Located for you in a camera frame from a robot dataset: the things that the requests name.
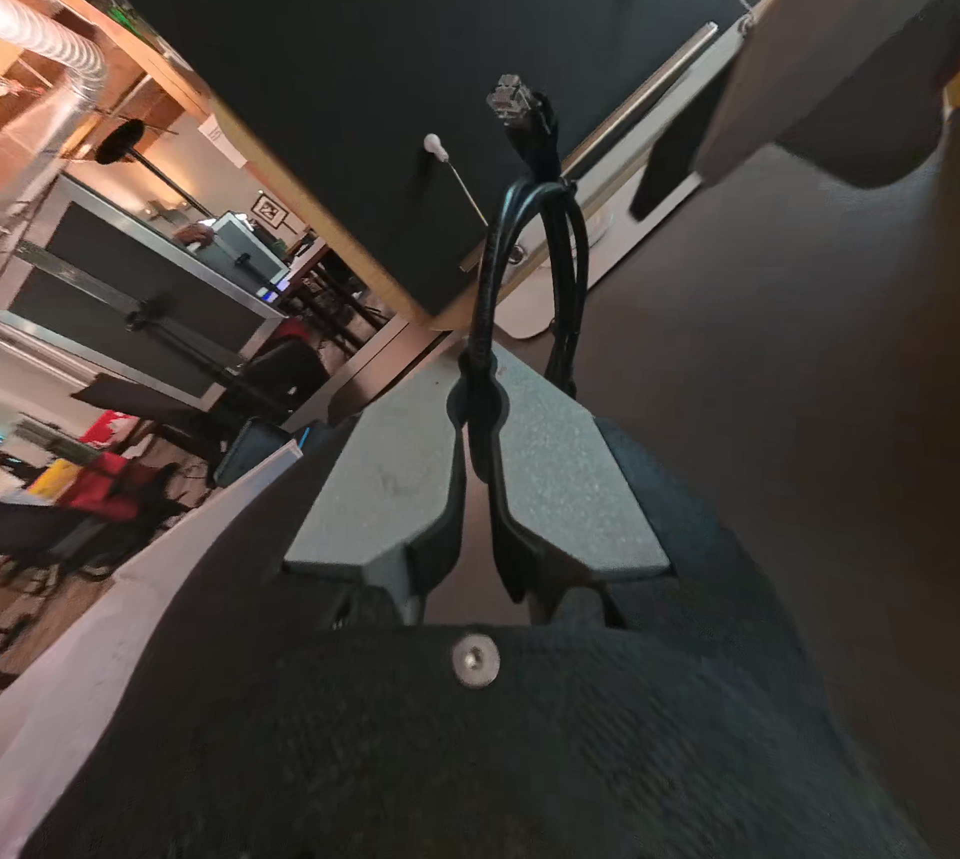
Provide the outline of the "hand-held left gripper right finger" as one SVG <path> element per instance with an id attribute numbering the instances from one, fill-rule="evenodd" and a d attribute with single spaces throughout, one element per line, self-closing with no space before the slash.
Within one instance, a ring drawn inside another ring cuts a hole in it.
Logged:
<path id="1" fill-rule="evenodd" d="M 495 343 L 484 401 L 494 562 L 546 621 L 570 589 L 663 577 L 671 560 L 593 414 Z"/>

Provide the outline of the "black office chair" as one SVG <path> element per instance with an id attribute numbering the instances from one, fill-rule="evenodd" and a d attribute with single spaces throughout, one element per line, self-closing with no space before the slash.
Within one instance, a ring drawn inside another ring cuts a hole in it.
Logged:
<path id="1" fill-rule="evenodd" d="M 91 582 L 111 577 L 146 549 L 171 518 L 187 507 L 169 496 L 181 472 L 177 462 L 162 466 L 147 510 L 132 521 L 110 522 L 93 515 L 52 505 L 2 503 L 2 587 L 23 573 L 42 573 L 48 589 L 71 575 Z"/>

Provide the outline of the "silver ventilation duct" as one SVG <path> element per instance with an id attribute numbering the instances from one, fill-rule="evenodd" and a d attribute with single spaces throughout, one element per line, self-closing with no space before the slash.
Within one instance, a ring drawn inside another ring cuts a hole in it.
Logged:
<path id="1" fill-rule="evenodd" d="M 54 87 L 3 125 L 1 205 L 6 214 L 57 163 L 70 136 L 98 105 L 109 70 L 102 50 L 18 0 L 1 0 L 1 37 L 62 67 Z"/>

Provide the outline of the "small black screen device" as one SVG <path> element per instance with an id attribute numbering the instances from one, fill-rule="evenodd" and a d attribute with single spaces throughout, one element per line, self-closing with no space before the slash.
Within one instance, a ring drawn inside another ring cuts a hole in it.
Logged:
<path id="1" fill-rule="evenodd" d="M 332 426 L 315 420 L 289 432 L 262 418 L 252 418 L 229 445 L 213 470 L 215 488 L 226 488 L 269 459 L 284 446 L 294 444 L 303 455 L 311 455 L 332 433 Z"/>

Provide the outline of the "black pegboard stand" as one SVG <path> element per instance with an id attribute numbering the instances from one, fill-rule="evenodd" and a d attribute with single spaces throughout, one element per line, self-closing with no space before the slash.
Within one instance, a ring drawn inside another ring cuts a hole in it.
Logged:
<path id="1" fill-rule="evenodd" d="M 737 0 L 126 0 L 209 87 L 277 193 L 421 323 L 453 322 L 486 217 L 521 172 L 486 105 L 505 73 L 546 93 L 569 155 Z"/>

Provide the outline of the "red bag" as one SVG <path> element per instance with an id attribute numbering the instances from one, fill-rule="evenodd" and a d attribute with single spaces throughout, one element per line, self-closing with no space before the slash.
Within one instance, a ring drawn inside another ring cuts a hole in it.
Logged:
<path id="1" fill-rule="evenodd" d="M 162 469 L 105 452 L 79 469 L 54 504 L 109 522 L 133 521 L 155 497 Z"/>

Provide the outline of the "clear plastic bin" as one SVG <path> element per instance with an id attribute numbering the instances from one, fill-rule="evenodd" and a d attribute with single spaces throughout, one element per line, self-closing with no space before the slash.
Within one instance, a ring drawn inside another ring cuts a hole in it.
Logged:
<path id="1" fill-rule="evenodd" d="M 90 757 L 163 614 L 202 557 L 302 455 L 287 442 L 191 510 L 123 565 L 108 592 L 3 692 L 3 858 L 19 856 Z"/>

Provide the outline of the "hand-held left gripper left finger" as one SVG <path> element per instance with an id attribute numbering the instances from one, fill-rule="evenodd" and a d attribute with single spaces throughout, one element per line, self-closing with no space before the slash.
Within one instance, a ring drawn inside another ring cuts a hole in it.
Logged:
<path id="1" fill-rule="evenodd" d="M 404 623 L 459 560 L 467 463 L 463 341 L 360 414 L 285 553 L 292 572 L 384 591 Z"/>

